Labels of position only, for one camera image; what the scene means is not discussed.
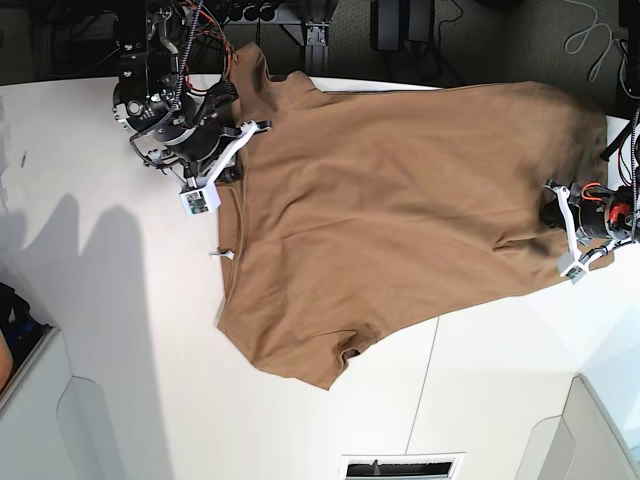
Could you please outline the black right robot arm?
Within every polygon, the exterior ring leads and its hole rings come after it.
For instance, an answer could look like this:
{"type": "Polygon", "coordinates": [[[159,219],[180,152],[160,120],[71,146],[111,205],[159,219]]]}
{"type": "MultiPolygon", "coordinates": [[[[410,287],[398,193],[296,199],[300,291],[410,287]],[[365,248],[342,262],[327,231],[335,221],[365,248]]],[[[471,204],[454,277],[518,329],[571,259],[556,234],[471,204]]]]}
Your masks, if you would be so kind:
{"type": "Polygon", "coordinates": [[[237,57],[218,18],[203,1],[118,1],[114,9],[119,62],[113,115],[130,131],[132,150],[163,173],[181,167],[178,179],[188,187],[241,180],[237,157],[215,166],[241,135],[230,113],[239,98],[230,78],[237,57]],[[220,79],[204,89],[191,84],[188,71],[201,36],[223,52],[220,79]]]}

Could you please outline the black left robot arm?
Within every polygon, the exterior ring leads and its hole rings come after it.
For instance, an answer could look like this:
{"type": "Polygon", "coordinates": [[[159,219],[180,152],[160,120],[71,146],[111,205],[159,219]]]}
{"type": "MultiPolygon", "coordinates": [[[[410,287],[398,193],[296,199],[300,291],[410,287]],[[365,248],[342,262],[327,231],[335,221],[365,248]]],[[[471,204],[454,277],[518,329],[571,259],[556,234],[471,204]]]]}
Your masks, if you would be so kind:
{"type": "Polygon", "coordinates": [[[566,234],[567,250],[557,261],[558,272],[572,282],[590,272],[591,265],[615,250],[639,241],[639,147],[635,113],[600,158],[617,155],[622,185],[611,189],[599,182],[568,186],[548,180],[555,199],[543,206],[541,221],[566,234]]]}

